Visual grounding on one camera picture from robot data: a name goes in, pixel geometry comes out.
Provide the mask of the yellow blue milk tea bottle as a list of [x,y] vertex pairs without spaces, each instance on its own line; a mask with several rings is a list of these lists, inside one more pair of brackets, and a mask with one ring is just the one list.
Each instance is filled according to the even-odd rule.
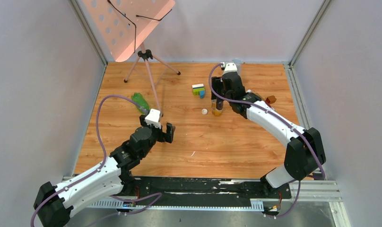
[[216,98],[211,100],[211,110],[214,116],[220,116],[223,111],[223,103],[222,99]]

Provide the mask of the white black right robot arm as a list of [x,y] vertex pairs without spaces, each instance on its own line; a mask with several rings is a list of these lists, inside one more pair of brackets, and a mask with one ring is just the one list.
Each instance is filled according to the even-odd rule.
[[221,77],[209,77],[212,98],[229,102],[232,110],[272,134],[286,148],[283,164],[265,174],[261,193],[273,197],[279,188],[292,181],[301,181],[320,169],[326,177],[326,162],[321,135],[317,129],[305,129],[274,111],[259,95],[246,91],[238,73],[228,72]]

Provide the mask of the green plastic bottle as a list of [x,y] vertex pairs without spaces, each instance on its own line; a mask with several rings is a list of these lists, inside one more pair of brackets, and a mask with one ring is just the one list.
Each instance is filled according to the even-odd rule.
[[143,95],[141,93],[137,93],[135,92],[132,96],[131,96],[131,99],[132,101],[134,101],[135,103],[137,103],[139,107],[137,107],[138,111],[143,114],[144,111],[143,110],[146,110],[146,111],[149,111],[150,110],[150,107],[149,107],[149,104],[148,102],[145,100],[145,98],[143,97]]

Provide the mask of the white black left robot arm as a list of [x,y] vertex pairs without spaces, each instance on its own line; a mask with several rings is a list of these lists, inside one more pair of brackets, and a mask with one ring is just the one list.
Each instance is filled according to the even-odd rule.
[[38,217],[44,227],[62,227],[79,211],[107,196],[135,191],[131,170],[140,164],[157,142],[172,143],[176,127],[166,124],[163,131],[159,117],[151,113],[139,117],[138,127],[99,164],[70,180],[53,185],[42,184],[34,202],[33,226]]

